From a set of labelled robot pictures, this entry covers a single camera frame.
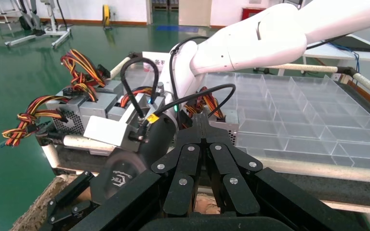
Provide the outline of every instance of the transparent sorting box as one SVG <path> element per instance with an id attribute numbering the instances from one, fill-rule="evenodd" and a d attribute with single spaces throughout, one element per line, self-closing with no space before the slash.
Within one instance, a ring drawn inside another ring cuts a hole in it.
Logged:
<path id="1" fill-rule="evenodd" d="M 239 116 L 236 146 L 282 160 L 370 168 L 370 114 L 328 77 L 210 73 L 207 87 L 235 83 L 225 107 Z M 215 92 L 219 101 L 228 92 Z"/>

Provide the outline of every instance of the green epoxy floor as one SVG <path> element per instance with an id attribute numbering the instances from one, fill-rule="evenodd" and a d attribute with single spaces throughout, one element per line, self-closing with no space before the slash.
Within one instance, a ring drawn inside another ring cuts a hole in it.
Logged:
<path id="1" fill-rule="evenodd" d="M 155 21 L 161 25 L 174 24 L 172 20 L 164 21 L 163 17 Z M 19 25 L 14 26 L 13 31 L 17 31 L 16 38 L 25 35 Z M 199 33 L 209 36 L 214 31 L 200 28 Z M 4 42 L 13 40 L 13 37 L 8 27 L 0 26 L 0 143 L 4 140 L 1 132 L 17 125 L 16 114 L 23 112 L 33 99 L 56 94 L 69 83 L 70 74 L 60 65 L 60 57 L 69 49 L 77 49 L 95 64 L 111 69 L 130 51 L 167 52 L 179 41 L 196 33 L 157 31 L 156 26 L 121 26 L 106 32 L 100 26 L 73 26 L 72 35 L 73 38 L 55 51 L 50 48 L 53 38 L 8 49 Z M 286 71 L 286 75 L 298 76 L 300 72 Z M 53 177 L 33 137 L 23 139 L 18 147 L 0 148 L 0 230 L 8 230 Z"/>

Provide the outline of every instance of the yellow device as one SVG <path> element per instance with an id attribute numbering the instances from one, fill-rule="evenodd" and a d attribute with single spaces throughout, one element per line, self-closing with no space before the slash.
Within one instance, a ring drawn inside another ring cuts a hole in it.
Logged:
<path id="1" fill-rule="evenodd" d="M 108 5 L 103 5 L 103 27 L 110 26 L 110 8 Z"/>

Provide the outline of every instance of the table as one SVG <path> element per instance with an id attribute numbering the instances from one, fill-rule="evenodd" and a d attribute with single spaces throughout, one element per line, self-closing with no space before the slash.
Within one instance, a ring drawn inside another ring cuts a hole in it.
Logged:
<path id="1" fill-rule="evenodd" d="M 354 37 L 354 38 L 356 38 L 358 40 L 361 40 L 361 41 L 370 45 L 370 42 L 363 39 L 363 38 L 360 38 L 360 37 L 355 36 L 353 34 L 350 34 L 348 36 Z M 357 53 L 359 54 L 359 60 L 360 61 L 369 61 L 370 62 L 370 52 L 357 51 Z M 338 66 L 347 66 L 348 61 L 355 60 L 355 57 L 351 52 L 340 50 L 340 49 L 335 48 L 334 46 L 329 45 L 329 44 L 324 44 L 324 45 L 321 45 L 319 47 L 306 50 L 305 53 L 303 54 L 303 63 L 304 64 L 306 64 L 306 59 L 305 59 L 306 57 L 323 58 L 323 59 L 336 59 L 336 60 L 339 60 L 338 61 Z M 278 76 L 284 75 L 284 69 L 279 69 L 277 75 Z M 332 74 L 331 78 L 333 80 L 338 80 L 340 75 L 341 74 Z"/>

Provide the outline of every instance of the laptop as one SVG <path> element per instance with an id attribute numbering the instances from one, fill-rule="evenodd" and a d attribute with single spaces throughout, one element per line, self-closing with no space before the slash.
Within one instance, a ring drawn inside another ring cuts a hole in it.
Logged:
<path id="1" fill-rule="evenodd" d="M 350 36 L 344 36 L 342 38 L 338 38 L 332 42 L 330 42 L 334 45 L 340 45 L 340 46 L 343 46 L 343 47 L 348 47 L 349 49 L 353 50 L 353 51 L 367 51 L 367 52 L 370 52 L 370 45 L 361 41 L 361 40 L 358 40 L 354 37 L 350 37 Z"/>

